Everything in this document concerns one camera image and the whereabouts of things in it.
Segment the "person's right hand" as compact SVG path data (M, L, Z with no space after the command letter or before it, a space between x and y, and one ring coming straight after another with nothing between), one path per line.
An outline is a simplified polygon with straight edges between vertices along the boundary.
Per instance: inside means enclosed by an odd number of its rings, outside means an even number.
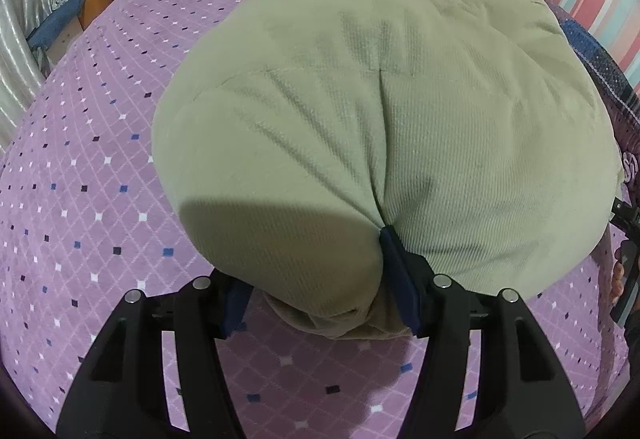
M619 262L616 261L611 281L611 301L613 305L616 305L620 296L623 295L625 289L625 268Z

